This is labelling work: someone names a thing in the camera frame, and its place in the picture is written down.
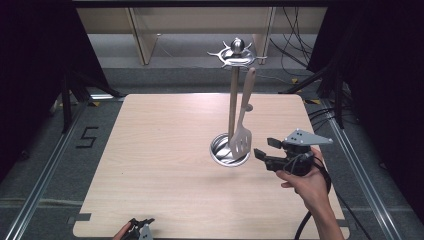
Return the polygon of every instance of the black cable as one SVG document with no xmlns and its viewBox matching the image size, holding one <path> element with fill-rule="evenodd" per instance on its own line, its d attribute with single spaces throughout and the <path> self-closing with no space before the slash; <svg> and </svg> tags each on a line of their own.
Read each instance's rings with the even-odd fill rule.
<svg viewBox="0 0 424 240">
<path fill-rule="evenodd" d="M 293 55 L 291 55 L 290 53 L 288 53 L 287 51 L 285 51 L 284 49 L 280 48 L 277 44 L 275 44 L 275 42 L 272 40 L 272 38 L 269 39 L 269 41 L 283 54 L 287 55 L 288 57 L 290 57 L 293 61 L 299 63 L 300 65 L 302 65 L 303 67 L 308 67 L 308 65 L 306 65 L 305 63 L 303 63 L 302 61 L 300 61 L 299 59 L 297 59 L 296 57 L 294 57 Z"/>
<path fill-rule="evenodd" d="M 327 110 L 334 110 L 334 107 L 330 107 L 330 108 L 321 108 L 319 110 L 313 111 L 311 113 L 308 113 L 308 116 L 314 115 L 316 113 L 322 112 L 322 111 L 327 111 Z"/>
<path fill-rule="evenodd" d="M 351 114 L 343 114 L 342 116 L 350 116 L 350 115 L 355 115 L 355 114 L 353 114 L 353 113 L 351 113 Z M 314 129 L 314 132 L 317 132 L 322 126 L 324 126 L 324 124 L 326 124 L 328 122 L 328 120 L 333 119 L 333 118 L 335 118 L 335 116 L 331 116 L 331 117 L 328 117 L 328 118 L 325 118 L 325 119 L 321 119 L 320 121 L 312 124 L 312 127 L 314 127 L 315 125 L 321 123 L 321 125 L 319 127 L 317 127 L 316 129 Z M 351 123 L 351 124 L 357 124 L 357 123 L 354 123 L 354 122 L 351 122 L 351 121 L 347 121 L 344 118 L 343 118 L 343 121 L 346 121 L 346 122 Z"/>
<path fill-rule="evenodd" d="M 327 186 L 327 193 L 330 192 L 331 189 L 331 177 L 330 174 L 328 174 L 327 170 L 325 169 L 324 163 L 322 162 L 321 159 L 317 158 L 314 156 L 315 159 L 317 159 L 321 165 L 317 164 L 315 161 L 312 162 L 312 164 L 318 168 L 318 170 L 320 171 L 320 173 L 322 174 L 322 176 L 324 177 L 326 186 Z M 294 240 L 299 240 L 300 239 L 300 235 L 302 234 L 303 229 L 305 228 L 306 223 L 309 221 L 309 219 L 311 218 L 312 214 L 310 211 L 308 211 L 305 215 L 305 217 L 303 218 L 302 222 L 300 223 L 299 227 L 297 228 L 296 231 L 296 235 L 294 236 Z"/>
<path fill-rule="evenodd" d="M 287 73 L 287 74 L 289 74 L 289 75 L 297 76 L 297 77 L 310 77 L 310 76 L 311 76 L 311 75 L 306 75 L 306 74 L 291 73 L 291 72 L 287 71 L 287 70 L 284 68 L 284 64 L 283 64 L 283 57 L 284 57 L 284 54 L 281 54 L 281 68 L 283 69 L 283 71 L 284 71 L 284 72 L 286 72 L 286 73 Z"/>
<path fill-rule="evenodd" d="M 361 230 L 364 232 L 365 236 L 371 240 L 371 236 L 368 234 L 368 232 L 365 230 L 364 226 L 362 226 L 361 222 L 359 222 L 359 219 L 356 217 L 356 215 L 353 213 L 352 209 L 350 209 L 350 207 L 347 205 L 347 203 L 344 201 L 344 199 L 340 196 L 340 194 L 336 192 L 337 197 L 340 199 L 340 201 L 342 201 L 343 205 L 345 205 L 345 207 L 347 208 L 347 210 L 349 211 L 349 213 L 352 215 L 353 219 L 355 219 L 355 222 L 358 224 L 358 226 L 361 228 Z"/>
<path fill-rule="evenodd" d="M 309 221 L 311 216 L 312 216 L 312 213 L 308 211 L 308 213 L 306 213 L 305 217 L 303 218 L 302 222 L 300 223 L 299 227 L 297 228 L 296 235 L 294 236 L 294 240 L 300 239 L 300 235 L 302 234 L 303 228 L 305 228 L 305 225 Z"/>
<path fill-rule="evenodd" d="M 321 116 L 321 115 L 324 115 L 324 114 L 326 114 L 326 113 L 329 113 L 329 112 L 331 112 L 331 111 L 334 111 L 335 110 L 335 108 L 325 108 L 325 109 L 322 109 L 321 111 L 321 113 L 318 113 L 317 115 L 315 115 L 315 116 L 313 116 L 313 117 L 310 117 L 309 118 L 309 120 L 310 121 L 312 121 L 312 120 L 314 120 L 315 118 L 317 118 L 317 117 L 319 117 L 319 116 Z M 350 107 L 349 106 L 343 106 L 342 107 L 342 110 L 350 110 Z"/>
<path fill-rule="evenodd" d="M 303 56 L 305 58 L 305 61 L 309 64 L 309 56 L 307 54 L 305 54 L 306 49 L 303 46 L 303 44 L 305 44 L 305 45 L 307 45 L 307 44 L 301 39 L 300 33 L 299 33 L 299 21 L 298 21 L 299 8 L 298 7 L 295 7 L 295 22 L 294 22 L 293 25 L 292 25 L 292 23 L 290 21 L 290 18 L 288 17 L 287 12 L 286 12 L 286 9 L 284 7 L 283 7 L 283 11 L 284 11 L 284 14 L 286 15 L 287 21 L 289 22 L 290 28 L 292 29 L 292 32 L 290 34 L 289 41 L 290 41 L 292 35 L 294 35 L 297 38 L 297 40 L 299 41 L 299 44 L 300 44 L 300 46 L 302 48 L 301 51 L 303 53 Z"/>
<path fill-rule="evenodd" d="M 300 48 L 298 48 L 298 47 L 296 47 L 296 46 L 294 46 L 293 44 L 291 44 L 290 43 L 290 40 L 289 39 L 287 39 L 287 37 L 286 37 L 286 35 L 284 35 L 283 34 L 283 38 L 284 38 L 284 40 L 286 40 L 286 42 L 292 47 L 292 48 L 294 48 L 294 49 L 296 49 L 296 50 L 298 50 L 298 51 L 303 51 L 302 49 L 300 49 Z"/>
</svg>

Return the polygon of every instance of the metal utensil holder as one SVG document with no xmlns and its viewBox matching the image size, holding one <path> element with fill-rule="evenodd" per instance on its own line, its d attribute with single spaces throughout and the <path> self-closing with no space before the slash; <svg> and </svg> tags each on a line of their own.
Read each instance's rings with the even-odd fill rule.
<svg viewBox="0 0 424 240">
<path fill-rule="evenodd" d="M 230 110 L 228 119 L 228 132 L 218 135 L 210 145 L 210 154 L 212 159 L 218 164 L 226 167 L 237 167 L 243 164 L 249 159 L 250 152 L 245 156 L 234 159 L 231 154 L 229 142 L 234 135 L 236 108 L 237 108 L 237 93 L 238 93 L 238 79 L 240 73 L 240 67 L 248 68 L 248 65 L 252 64 L 257 58 L 266 57 L 255 57 L 254 54 L 249 50 L 252 43 L 245 47 L 244 41 L 235 38 L 231 42 L 230 46 L 225 44 L 224 49 L 218 53 L 209 53 L 211 56 L 217 56 L 219 60 L 224 64 L 222 68 L 227 66 L 231 67 L 231 89 L 230 89 Z"/>
</svg>

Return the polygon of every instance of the slotted spatula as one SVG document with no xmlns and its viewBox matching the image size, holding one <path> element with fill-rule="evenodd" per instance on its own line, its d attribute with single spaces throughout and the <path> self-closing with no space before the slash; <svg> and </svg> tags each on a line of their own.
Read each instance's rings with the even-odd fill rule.
<svg viewBox="0 0 424 240">
<path fill-rule="evenodd" d="M 252 145 L 252 132 L 243 126 L 244 114 L 250 95 L 252 95 L 253 86 L 255 84 L 256 69 L 250 68 L 244 80 L 243 96 L 241 99 L 241 107 L 239 119 L 237 121 L 237 129 L 230 140 L 230 149 L 233 159 L 239 159 L 250 152 Z"/>
</svg>

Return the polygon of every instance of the metal rail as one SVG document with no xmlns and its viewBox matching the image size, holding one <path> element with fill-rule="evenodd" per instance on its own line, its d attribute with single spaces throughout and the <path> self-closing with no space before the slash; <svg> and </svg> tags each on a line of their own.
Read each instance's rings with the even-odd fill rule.
<svg viewBox="0 0 424 240">
<path fill-rule="evenodd" d="M 78 119 L 82 115 L 83 111 L 85 110 L 86 106 L 87 102 L 82 102 L 80 103 L 80 106 L 78 106 L 78 108 L 76 109 L 73 117 L 74 121 L 72 122 L 68 131 L 62 133 L 58 143 L 56 144 L 55 149 L 53 150 L 53 153 L 50 155 L 50 158 L 43 169 L 43 172 L 41 173 L 34 188 L 26 199 L 21 211 L 11 224 L 6 240 L 21 239 L 22 235 L 24 234 L 29 224 L 29 221 L 34 215 L 34 212 L 41 199 L 41 196 L 43 195 L 44 190 L 49 184 L 50 179 L 53 176 L 64 151 L 66 150 L 66 147 L 69 143 L 69 139 L 75 130 L 75 125 L 78 122 Z"/>
<path fill-rule="evenodd" d="M 331 107 L 327 99 L 322 99 L 321 102 L 324 108 Z M 331 118 L 332 115 L 330 113 L 327 113 L 327 116 L 330 117 L 330 126 L 340 142 L 343 152 L 349 161 L 349 164 L 359 182 L 360 187 L 362 188 L 362 191 L 364 192 L 366 199 L 368 200 L 368 203 L 370 204 L 371 209 L 374 212 L 375 217 L 377 218 L 378 223 L 380 224 L 381 229 L 383 230 L 384 235 L 387 239 L 403 239 L 399 230 L 395 226 L 392 216 L 390 215 L 382 199 L 374 188 L 370 178 L 368 177 L 368 174 L 362 166 L 358 155 L 356 155 L 356 152 L 350 143 L 345 131 L 338 128 L 336 121 Z"/>
</svg>

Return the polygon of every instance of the printed number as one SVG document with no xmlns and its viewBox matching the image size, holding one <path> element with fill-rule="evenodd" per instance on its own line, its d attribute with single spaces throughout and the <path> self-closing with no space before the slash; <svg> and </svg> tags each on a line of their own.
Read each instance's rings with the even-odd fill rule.
<svg viewBox="0 0 424 240">
<path fill-rule="evenodd" d="M 94 141 L 96 141 L 96 137 L 86 137 L 85 136 L 85 134 L 87 133 L 87 131 L 89 130 L 89 129 L 98 129 L 99 127 L 86 127 L 85 129 L 84 129 L 84 133 L 82 134 L 82 136 L 81 136 L 81 139 L 84 139 L 84 140 L 91 140 L 91 143 L 90 143 L 90 145 L 85 145 L 85 146 L 83 146 L 83 145 L 80 145 L 80 146 L 77 146 L 77 148 L 92 148 L 93 147 L 93 144 L 94 144 Z"/>
</svg>

